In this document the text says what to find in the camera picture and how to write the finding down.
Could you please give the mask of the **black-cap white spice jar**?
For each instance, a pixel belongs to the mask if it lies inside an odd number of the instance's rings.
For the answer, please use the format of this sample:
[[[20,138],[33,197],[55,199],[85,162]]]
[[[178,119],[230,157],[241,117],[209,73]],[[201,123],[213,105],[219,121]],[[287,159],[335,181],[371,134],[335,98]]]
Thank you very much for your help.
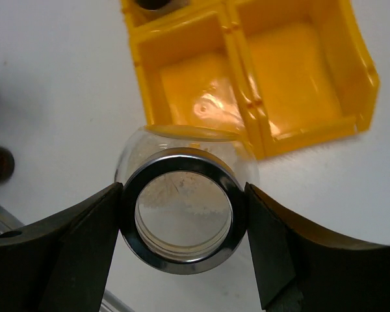
[[[144,10],[159,10],[170,3],[171,0],[135,0],[135,2]]]

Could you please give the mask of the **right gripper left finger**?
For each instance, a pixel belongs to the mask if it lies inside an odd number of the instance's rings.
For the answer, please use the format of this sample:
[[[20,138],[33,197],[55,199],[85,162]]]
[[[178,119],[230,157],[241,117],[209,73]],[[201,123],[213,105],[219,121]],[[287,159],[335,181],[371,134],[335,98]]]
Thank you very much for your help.
[[[0,235],[0,311],[99,311],[122,188]]]

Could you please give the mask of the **clear glass jar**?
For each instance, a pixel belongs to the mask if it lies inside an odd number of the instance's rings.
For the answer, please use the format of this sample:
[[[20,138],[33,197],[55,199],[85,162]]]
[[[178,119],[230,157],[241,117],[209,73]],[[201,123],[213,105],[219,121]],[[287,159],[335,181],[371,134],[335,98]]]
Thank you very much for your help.
[[[127,140],[114,175],[123,185],[121,234],[145,264],[199,274],[230,258],[248,226],[244,195],[259,181],[240,134],[185,125],[147,125]]]

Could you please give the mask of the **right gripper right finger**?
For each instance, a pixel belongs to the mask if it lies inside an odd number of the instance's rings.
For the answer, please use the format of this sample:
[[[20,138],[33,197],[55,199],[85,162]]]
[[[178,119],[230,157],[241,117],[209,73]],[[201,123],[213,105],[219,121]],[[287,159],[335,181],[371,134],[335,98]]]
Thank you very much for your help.
[[[264,311],[390,311],[390,246],[355,239],[245,186]]]

